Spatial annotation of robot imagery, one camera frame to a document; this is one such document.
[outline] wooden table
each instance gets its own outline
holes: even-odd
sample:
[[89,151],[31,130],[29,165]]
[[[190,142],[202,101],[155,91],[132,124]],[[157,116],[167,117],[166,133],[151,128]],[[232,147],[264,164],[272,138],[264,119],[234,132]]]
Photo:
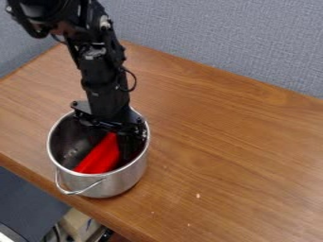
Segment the wooden table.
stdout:
[[0,165],[133,242],[322,242],[323,102],[125,46],[152,138],[135,188],[113,199],[56,189],[47,134],[84,97],[64,46],[0,81]]

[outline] pot handle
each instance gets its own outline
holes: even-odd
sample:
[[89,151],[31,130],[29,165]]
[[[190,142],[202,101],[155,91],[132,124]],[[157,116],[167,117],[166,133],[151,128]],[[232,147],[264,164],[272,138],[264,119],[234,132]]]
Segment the pot handle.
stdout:
[[85,191],[88,191],[92,187],[95,187],[96,185],[99,185],[101,182],[104,181],[104,178],[100,179],[99,181],[96,181],[93,184],[91,184],[88,187],[85,187],[81,190],[77,191],[68,191],[65,190],[61,185],[60,185],[60,175],[59,175],[59,169],[56,168],[56,187],[57,190],[64,194],[64,195],[79,195],[81,193],[84,193]]

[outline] pot rim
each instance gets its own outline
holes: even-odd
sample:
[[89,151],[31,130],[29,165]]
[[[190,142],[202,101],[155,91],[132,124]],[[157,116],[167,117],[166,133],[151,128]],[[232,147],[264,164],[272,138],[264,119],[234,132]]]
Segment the pot rim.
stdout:
[[85,173],[80,173],[80,172],[76,172],[73,170],[69,170],[68,168],[65,168],[56,160],[56,158],[53,157],[52,155],[52,148],[51,148],[51,139],[52,139],[52,134],[55,132],[55,129],[59,125],[59,123],[61,122],[61,120],[64,118],[67,118],[71,114],[73,113],[73,111],[68,112],[64,116],[60,117],[60,119],[57,120],[57,122],[55,123],[55,125],[51,127],[51,130],[49,130],[49,133],[48,133],[48,137],[47,137],[47,153],[48,153],[48,156],[51,158],[51,161],[52,163],[56,165],[56,167],[63,170],[64,172],[67,172],[68,174],[73,175],[73,176],[77,176],[77,177],[87,177],[87,178],[101,178],[101,177],[107,177],[107,176],[111,176],[119,172],[121,172],[123,170],[125,170],[128,167],[131,167],[140,159],[141,157],[144,156],[144,154],[147,153],[147,149],[148,149],[148,146],[149,146],[149,125],[148,125],[148,122],[145,121],[145,128],[147,128],[147,141],[145,141],[145,146],[140,152],[140,154],[136,156],[136,158],[128,163],[125,164],[124,166],[121,166],[120,168],[117,168],[116,170],[112,170],[112,171],[108,171],[105,173],[100,173],[100,174],[85,174]]

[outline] stainless steel pot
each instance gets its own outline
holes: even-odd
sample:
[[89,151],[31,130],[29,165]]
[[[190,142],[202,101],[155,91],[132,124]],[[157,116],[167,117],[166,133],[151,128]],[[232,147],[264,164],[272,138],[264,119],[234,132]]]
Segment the stainless steel pot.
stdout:
[[73,112],[67,113],[55,123],[47,142],[48,155],[56,166],[59,191],[65,195],[83,195],[89,198],[108,198],[124,193],[139,182],[147,169],[149,146],[147,123],[145,129],[148,138],[144,148],[128,164],[103,174],[83,174],[71,170],[68,166],[73,165],[83,153],[92,148],[92,139],[103,137],[103,131],[87,130],[73,119]]

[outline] red object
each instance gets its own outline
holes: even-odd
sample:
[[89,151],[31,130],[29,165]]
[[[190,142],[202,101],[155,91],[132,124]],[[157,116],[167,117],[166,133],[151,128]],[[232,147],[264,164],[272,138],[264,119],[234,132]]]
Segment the red object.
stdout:
[[111,132],[93,147],[73,171],[100,174],[113,169],[120,159],[116,133]]

